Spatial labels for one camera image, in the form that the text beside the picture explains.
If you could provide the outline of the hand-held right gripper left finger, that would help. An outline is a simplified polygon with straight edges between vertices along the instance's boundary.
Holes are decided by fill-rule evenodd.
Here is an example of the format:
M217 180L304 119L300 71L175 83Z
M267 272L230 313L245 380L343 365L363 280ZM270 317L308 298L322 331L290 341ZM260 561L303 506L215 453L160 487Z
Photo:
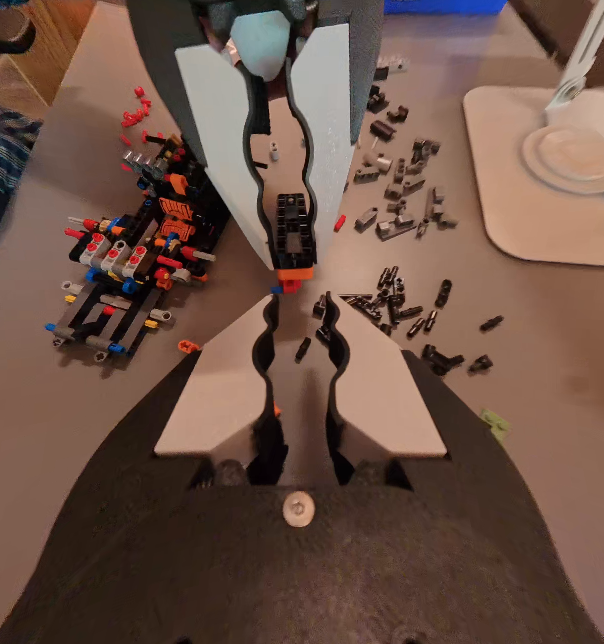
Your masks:
M268 374L279 313L266 296L203 346L154 455L233 461L254 485L279 482L289 447Z

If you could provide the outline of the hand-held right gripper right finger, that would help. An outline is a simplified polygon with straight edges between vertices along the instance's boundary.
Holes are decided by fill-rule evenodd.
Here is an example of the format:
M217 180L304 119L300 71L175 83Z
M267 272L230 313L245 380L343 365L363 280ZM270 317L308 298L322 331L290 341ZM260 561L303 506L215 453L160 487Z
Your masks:
M340 485L361 466L442 459L448 449L399 345L345 300L325 295L323 328L335 372L326 441Z

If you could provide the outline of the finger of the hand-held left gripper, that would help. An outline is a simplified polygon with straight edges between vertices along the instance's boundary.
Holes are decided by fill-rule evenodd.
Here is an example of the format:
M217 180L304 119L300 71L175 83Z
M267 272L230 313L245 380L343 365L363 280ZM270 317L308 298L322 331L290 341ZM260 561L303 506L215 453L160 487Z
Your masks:
M303 130L303 183L311 199L316 263L332 242L352 163L349 24L317 27L285 67L290 107Z
M252 158L254 126L268 120L264 79L209 44L178 48L177 65L198 131L207 175L249 244L276 269L264 181Z

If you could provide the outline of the black lego frame subassembly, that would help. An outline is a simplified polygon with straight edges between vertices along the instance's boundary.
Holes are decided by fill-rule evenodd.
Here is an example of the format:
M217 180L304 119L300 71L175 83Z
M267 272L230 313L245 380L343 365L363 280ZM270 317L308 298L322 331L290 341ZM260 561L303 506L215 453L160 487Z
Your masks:
M279 194L275 204L273 264L278 284L274 295L296 294L314 278L315 242L311 217L301 193Z

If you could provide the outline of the pile of red lego pins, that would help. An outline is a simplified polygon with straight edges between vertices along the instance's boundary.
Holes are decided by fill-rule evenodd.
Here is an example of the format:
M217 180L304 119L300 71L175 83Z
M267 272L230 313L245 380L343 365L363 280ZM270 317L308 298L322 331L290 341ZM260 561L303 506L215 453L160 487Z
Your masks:
M147 123L151 115L153 103L148 98L142 86L133 89L135 104L131 109L126 109L121 114L119 135L120 142L127 148L133 145L133 137L136 137L142 144L148 143L149 130Z

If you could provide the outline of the pile of black lego pins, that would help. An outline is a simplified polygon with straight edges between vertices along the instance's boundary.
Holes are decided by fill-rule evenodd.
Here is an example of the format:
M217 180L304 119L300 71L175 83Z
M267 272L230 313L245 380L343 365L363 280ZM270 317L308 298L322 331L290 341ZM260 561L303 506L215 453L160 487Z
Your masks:
M422 315L424 309L420 305L405 309L401 308L406 302L406 289L404 279L398 275L398 269L398 266L393 266L391 268L386 267L383 270L377 283L378 291L375 294L338 294L338 298L364 314L388 337L391 336L398 324L406 319L414 320L412 326L406 333L407 339L413 339L419 334L419 332L423 332L427 335L431 333L435 325L437 314L441 309L443 309L444 305L448 301L451 293L452 282L448 279L443 280L434 303L435 309L430 310L427 317L424 317ZM381 311L383 307L387 310L388 323L385 323L382 318ZM323 320L326 310L326 294L322 293L314 303L312 317ZM488 319L479 326L479 330L482 333L489 332L499 326L503 320L503 316L496 316ZM329 345L331 332L326 324L322 323L322 325L315 331L315 336L323 345ZM311 341L310 337L305 337L301 342L294 358L296 363L299 364L304 359ZM428 363L431 371L439 377L447 375L452 369L465 362L464 356L445 356L439 352L434 345L429 343L425 344L421 353L421 358ZM476 358L470 366L468 366L467 371L470 375L476 375L487 372L493 367L493 365L493 361L487 354L481 355Z

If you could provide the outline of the lego car chassis assembly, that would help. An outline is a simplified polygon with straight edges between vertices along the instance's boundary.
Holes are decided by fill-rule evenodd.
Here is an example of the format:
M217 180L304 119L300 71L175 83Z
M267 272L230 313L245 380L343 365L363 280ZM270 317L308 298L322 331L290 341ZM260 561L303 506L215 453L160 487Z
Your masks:
M163 307L174 286L207 282L207 267L231 215L179 135L146 154L126 148L143 200L133 213L101 219L69 217L70 261L83 283L62 283L66 311L46 325L55 348L81 345L96 363L131 358L148 332L173 322Z

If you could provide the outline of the pile of grey lego connectors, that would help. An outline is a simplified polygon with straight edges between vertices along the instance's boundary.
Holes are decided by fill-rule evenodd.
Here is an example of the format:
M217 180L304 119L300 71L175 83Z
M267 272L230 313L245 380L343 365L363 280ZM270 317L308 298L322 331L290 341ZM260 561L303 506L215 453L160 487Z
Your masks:
M377 238L386 242L409 232L414 232L415 237L421 239L430 225L435 225L437 230L456 230L459 222L446 215L444 189L426 187L425 170L441 146L437 140L415 139L409 160L403 157L393 160L383 153L375 157L365 155L362 168L354 173L352 183L373 183L384 176L390 182L383 191L384 208L372 206L356 217L355 232L363 234L374 229ZM410 212L410 198L423 190L426 191L424 213L414 215Z

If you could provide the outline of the green sticker scrap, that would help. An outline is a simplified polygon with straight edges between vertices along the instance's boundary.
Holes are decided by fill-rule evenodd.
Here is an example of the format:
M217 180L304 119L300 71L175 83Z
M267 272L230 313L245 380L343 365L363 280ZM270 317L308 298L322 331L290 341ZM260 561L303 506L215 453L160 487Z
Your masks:
M486 408L481 410L479 418L490 428L490 431L497 442L499 444L503 444L504 440L511 433L511 424L498 414Z

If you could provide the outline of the blue plastic bin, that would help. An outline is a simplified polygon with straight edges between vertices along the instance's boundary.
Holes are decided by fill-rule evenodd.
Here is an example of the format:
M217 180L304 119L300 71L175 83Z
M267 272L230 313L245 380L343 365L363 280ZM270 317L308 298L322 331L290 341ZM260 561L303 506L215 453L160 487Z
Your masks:
M385 1L384 14L497 15L507 1Z

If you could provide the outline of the person's plaid shirt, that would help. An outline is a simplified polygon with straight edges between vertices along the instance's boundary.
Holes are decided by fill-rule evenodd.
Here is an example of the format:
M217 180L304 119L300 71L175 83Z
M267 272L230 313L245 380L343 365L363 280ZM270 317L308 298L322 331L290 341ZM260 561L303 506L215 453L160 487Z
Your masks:
M13 193L22 178L43 122L0 105L0 192Z

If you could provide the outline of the white booklet stand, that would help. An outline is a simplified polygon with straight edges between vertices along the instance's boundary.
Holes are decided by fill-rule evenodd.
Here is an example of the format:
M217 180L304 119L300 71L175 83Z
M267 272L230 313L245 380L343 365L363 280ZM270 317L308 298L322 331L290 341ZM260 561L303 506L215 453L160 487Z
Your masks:
M586 77L604 39L604 1L556 90L481 86L462 102L484 227L528 261L604 267L604 90Z

